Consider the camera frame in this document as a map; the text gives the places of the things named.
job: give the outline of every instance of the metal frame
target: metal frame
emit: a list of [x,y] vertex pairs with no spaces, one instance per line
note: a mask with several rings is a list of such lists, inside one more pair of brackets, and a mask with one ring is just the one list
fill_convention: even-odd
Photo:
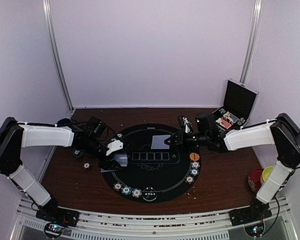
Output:
[[[31,209],[31,204],[31,200],[22,198],[14,218],[15,224],[10,230],[10,240],[19,239],[23,226],[43,230],[47,222],[35,217],[36,212]],[[286,198],[281,197],[279,204],[280,216],[284,217],[289,239],[298,240]],[[272,217],[267,218],[268,220],[274,219],[278,212],[276,201],[271,201],[269,205]],[[95,236],[95,239],[117,240],[198,240],[206,236],[209,240],[213,239],[209,236],[225,234],[223,236],[226,240],[229,230],[244,227],[232,226],[228,213],[230,210],[176,215],[120,215],[79,210],[77,227],[67,228],[63,236],[74,240],[94,239]]]
[[263,4],[264,0],[255,0],[248,48],[246,50],[245,60],[240,77],[240,83],[244,85],[246,85],[248,82],[249,73],[251,69],[251,61],[257,45]]
[[46,25],[48,28],[49,37],[50,37],[50,43],[51,43],[55,68],[56,68],[56,71],[58,74],[58,78],[59,78],[59,82],[61,85],[63,96],[65,98],[68,109],[71,112],[74,109],[74,107],[71,102],[69,90],[67,88],[67,84],[66,84],[66,80],[65,80],[65,76],[64,76],[64,72],[63,72],[62,66],[61,66],[60,56],[59,56],[56,37],[55,37],[54,25],[53,25],[53,21],[52,21],[50,0],[42,0],[42,3],[43,3],[44,17],[45,17]]

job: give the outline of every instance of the round poker mat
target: round poker mat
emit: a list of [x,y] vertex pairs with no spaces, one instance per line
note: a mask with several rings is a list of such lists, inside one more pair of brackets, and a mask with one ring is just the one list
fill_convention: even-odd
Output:
[[164,124],[140,124],[122,130],[121,138],[133,146],[127,151],[127,167],[104,172],[107,184],[119,195],[141,203],[160,203],[184,194],[199,176],[198,148],[155,149],[155,138],[168,138],[178,131]]

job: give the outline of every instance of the wooden table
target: wooden table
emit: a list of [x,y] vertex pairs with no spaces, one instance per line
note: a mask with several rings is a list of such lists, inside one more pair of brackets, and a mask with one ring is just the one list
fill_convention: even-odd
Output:
[[[178,128],[177,116],[184,115],[195,123],[195,114],[212,111],[202,108],[78,109],[73,118],[87,121],[95,116],[119,132],[144,123],[160,123]],[[57,147],[42,185],[56,197],[62,207],[110,214],[187,214],[243,207],[254,196],[247,183],[247,175],[253,168],[260,168],[252,148],[211,154],[202,148],[202,167],[193,187],[171,201],[149,204],[130,201],[118,195],[104,181],[98,160],[89,156],[77,160],[73,150],[71,147]],[[91,163],[90,171],[83,169],[84,162]]]

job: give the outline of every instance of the open aluminum case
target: open aluminum case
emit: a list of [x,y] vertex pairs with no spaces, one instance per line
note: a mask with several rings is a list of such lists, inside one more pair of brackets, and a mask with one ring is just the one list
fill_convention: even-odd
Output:
[[238,81],[228,79],[223,106],[212,113],[219,130],[244,126],[255,106],[258,93]]

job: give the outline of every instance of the white wall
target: white wall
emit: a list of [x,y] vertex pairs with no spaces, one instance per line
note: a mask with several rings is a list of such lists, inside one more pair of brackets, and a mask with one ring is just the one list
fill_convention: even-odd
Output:
[[[58,82],[41,0],[0,0],[0,126],[8,116],[55,123],[68,109]],[[48,148],[22,151],[38,177]],[[7,239],[21,195],[0,175],[0,240]]]
[[[251,124],[287,113],[300,127],[300,0],[265,1],[248,86],[260,91]],[[255,148],[264,167],[274,165],[274,146]],[[284,189],[300,233],[300,170]]]
[[240,79],[254,0],[54,0],[75,107],[215,107]]

